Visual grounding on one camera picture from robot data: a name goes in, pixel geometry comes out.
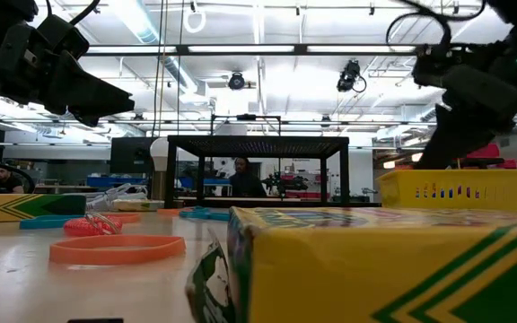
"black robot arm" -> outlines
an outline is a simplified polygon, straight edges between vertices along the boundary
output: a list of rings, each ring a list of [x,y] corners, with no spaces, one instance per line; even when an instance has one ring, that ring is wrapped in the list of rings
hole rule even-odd
[[[514,24],[508,37],[493,44],[451,44],[448,22],[469,17],[445,16],[420,4],[399,0],[418,8],[444,29],[440,44],[416,48],[412,72],[415,83],[446,89],[445,106],[437,105],[437,128],[428,142],[417,169],[444,169],[454,158],[464,157],[489,144],[497,134],[510,132],[517,114],[517,5],[507,0],[488,1],[505,22]]]
[[[99,0],[72,22],[51,14],[35,29],[33,0],[0,0],[0,95],[21,104],[43,104],[52,113],[71,112],[87,126],[101,117],[130,111],[130,94],[88,73],[77,60],[89,42],[74,26]]]

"plastic basket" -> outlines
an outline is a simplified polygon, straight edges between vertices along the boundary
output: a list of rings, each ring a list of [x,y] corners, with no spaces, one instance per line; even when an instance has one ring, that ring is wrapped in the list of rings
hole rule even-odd
[[[385,207],[517,211],[517,170],[394,170],[378,181]]]

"orange rubber band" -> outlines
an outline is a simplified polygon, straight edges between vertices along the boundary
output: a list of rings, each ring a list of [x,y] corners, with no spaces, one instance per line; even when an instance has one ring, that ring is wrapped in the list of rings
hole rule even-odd
[[[111,247],[135,248],[102,249]],[[49,261],[70,265],[130,265],[161,260],[184,252],[185,240],[182,237],[117,234],[54,243],[49,247]]]
[[[103,213],[101,215],[114,217],[120,220],[123,224],[125,223],[137,223],[141,221],[141,216],[138,213]]]

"yellow crayon box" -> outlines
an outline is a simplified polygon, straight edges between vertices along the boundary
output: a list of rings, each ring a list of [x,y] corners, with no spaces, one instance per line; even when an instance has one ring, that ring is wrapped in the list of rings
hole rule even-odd
[[[19,222],[40,215],[83,215],[85,196],[0,194],[0,222]]]
[[[517,322],[517,213],[234,207],[231,216],[229,301],[203,292],[199,322]]]

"man in black shirt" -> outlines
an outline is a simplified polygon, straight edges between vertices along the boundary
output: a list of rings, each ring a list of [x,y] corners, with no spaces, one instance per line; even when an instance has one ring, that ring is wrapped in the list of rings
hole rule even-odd
[[[9,170],[0,168],[0,188],[7,193],[23,194],[23,184]]]
[[[236,197],[266,197],[267,193],[262,187],[260,179],[249,170],[249,160],[239,157],[234,161],[237,171],[229,180],[232,185],[232,195]]]

